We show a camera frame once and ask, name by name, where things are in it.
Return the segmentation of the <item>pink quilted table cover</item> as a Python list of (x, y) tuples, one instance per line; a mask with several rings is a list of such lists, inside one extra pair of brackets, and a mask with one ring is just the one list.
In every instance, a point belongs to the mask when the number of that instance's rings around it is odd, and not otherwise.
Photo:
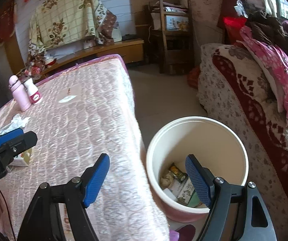
[(87, 209), (100, 240), (169, 240), (166, 216), (156, 204), (144, 168), (146, 156), (135, 117), (131, 80), (118, 55), (100, 57), (55, 74), (38, 86), (41, 103), (26, 131), (37, 134), (28, 166), (0, 180), (1, 231), (14, 240), (38, 186), (65, 184), (102, 153), (110, 169)]

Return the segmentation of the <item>pink thermos bottle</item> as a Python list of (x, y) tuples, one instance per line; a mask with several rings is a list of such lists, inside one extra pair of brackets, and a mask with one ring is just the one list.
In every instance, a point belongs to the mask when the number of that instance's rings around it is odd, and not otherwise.
[(18, 103), (22, 112), (25, 112), (31, 107), (31, 101), (25, 86), (16, 75), (12, 75), (9, 78), (9, 89), (13, 95), (13, 99)]

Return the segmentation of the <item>cream round trash bin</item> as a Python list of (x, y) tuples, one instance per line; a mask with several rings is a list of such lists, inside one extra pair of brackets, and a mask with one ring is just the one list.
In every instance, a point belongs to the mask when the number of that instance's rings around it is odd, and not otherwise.
[[(200, 207), (182, 205), (162, 189), (160, 179), (172, 164), (192, 180), (203, 203)], [(243, 186), (249, 163), (246, 148), (233, 130), (208, 117), (188, 116), (169, 122), (155, 134), (147, 150), (146, 170), (166, 217), (191, 223), (209, 213), (216, 195), (214, 179)]]

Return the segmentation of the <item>dark brown garment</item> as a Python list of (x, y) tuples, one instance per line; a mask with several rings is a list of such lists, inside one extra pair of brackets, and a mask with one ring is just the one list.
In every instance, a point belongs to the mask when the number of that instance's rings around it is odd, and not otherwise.
[(278, 46), (288, 56), (288, 21), (282, 23), (278, 18), (258, 10), (248, 16), (246, 26), (252, 30), (253, 38), (271, 46)]

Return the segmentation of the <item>floral covered sofa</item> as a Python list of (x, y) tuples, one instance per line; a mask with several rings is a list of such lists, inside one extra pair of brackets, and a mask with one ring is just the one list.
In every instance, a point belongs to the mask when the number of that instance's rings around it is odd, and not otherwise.
[(288, 128), (263, 70), (245, 49), (201, 46), (198, 98), (208, 116), (243, 142), (278, 240), (288, 240)]

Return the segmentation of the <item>dark green snack wrapper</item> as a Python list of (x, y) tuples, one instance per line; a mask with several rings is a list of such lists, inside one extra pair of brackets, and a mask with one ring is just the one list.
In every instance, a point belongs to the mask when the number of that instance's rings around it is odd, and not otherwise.
[(168, 168), (174, 178), (179, 182), (184, 182), (187, 179), (187, 173), (182, 172), (175, 163), (172, 163)]

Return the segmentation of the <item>wooden chair with boxes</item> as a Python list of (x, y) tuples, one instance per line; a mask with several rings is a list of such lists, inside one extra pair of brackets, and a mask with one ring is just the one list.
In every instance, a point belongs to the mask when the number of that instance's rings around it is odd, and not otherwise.
[(158, 0), (147, 6), (151, 17), (148, 48), (159, 64), (159, 72), (185, 75), (194, 67), (191, 1), (187, 6)]

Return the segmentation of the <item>wooden tv cabinet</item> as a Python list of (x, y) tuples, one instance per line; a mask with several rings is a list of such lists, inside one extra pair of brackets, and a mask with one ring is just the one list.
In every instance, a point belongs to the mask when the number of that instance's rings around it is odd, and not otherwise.
[(73, 54), (64, 56), (57, 60), (54, 65), (41, 72), (46, 75), (56, 69), (71, 66), (72, 64), (82, 63), (83, 60), (88, 61), (90, 58), (99, 58), (106, 55), (118, 54), (122, 57), (125, 64), (144, 61), (144, 40), (131, 39), (126, 41), (115, 42), (110, 45), (98, 45), (84, 50), (77, 51)]

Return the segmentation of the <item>white milk carton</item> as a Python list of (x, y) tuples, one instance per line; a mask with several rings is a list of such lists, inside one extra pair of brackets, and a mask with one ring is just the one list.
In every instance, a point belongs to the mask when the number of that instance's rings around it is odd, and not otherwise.
[(169, 189), (176, 197), (176, 202), (185, 206), (188, 205), (195, 192), (194, 186), (189, 178), (181, 183), (177, 180), (174, 180), (172, 186)]

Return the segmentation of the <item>floral cloth covered television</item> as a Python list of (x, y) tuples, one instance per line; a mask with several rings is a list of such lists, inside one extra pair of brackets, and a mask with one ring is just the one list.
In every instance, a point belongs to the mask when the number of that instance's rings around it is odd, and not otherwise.
[(30, 20), (29, 53), (36, 55), (85, 39), (111, 44), (116, 21), (117, 16), (101, 0), (46, 0)]

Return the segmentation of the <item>plastic bags with snacks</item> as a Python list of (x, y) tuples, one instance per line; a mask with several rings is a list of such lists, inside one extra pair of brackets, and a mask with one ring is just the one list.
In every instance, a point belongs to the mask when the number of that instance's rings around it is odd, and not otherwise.
[(37, 78), (41, 76), (41, 72), (56, 63), (56, 58), (49, 53), (40, 53), (36, 55), (28, 54), (23, 73), (26, 77)]

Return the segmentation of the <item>pink spotted jacket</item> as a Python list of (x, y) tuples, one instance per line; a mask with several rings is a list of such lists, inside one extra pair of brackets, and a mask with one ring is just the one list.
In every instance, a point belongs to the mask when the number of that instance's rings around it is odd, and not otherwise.
[(253, 38), (252, 30), (244, 26), (239, 31), (243, 44), (266, 76), (277, 99), (278, 111), (286, 112), (288, 127), (288, 56), (278, 46), (271, 46)]

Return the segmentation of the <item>white tissue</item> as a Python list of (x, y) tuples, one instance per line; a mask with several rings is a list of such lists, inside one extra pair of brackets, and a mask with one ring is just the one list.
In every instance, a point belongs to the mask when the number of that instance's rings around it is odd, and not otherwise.
[(11, 122), (0, 129), (0, 136), (9, 133), (17, 128), (25, 128), (30, 120), (30, 117), (22, 117), (20, 114), (16, 114)]

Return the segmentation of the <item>white pink-labelled pill bottle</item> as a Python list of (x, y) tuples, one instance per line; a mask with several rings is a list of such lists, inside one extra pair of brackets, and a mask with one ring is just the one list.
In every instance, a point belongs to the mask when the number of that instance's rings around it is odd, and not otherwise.
[(33, 83), (33, 79), (29, 78), (24, 82), (24, 86), (30, 98), (32, 104), (36, 105), (41, 102), (42, 96), (37, 88), (37, 86)]

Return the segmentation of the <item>red cushion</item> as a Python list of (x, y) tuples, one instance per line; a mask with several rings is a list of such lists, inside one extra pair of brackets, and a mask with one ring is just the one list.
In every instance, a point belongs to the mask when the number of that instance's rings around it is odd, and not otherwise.
[(224, 17), (224, 43), (234, 45), (243, 48), (244, 46), (238, 42), (243, 41), (240, 35), (240, 29), (247, 22), (247, 18), (244, 17)]

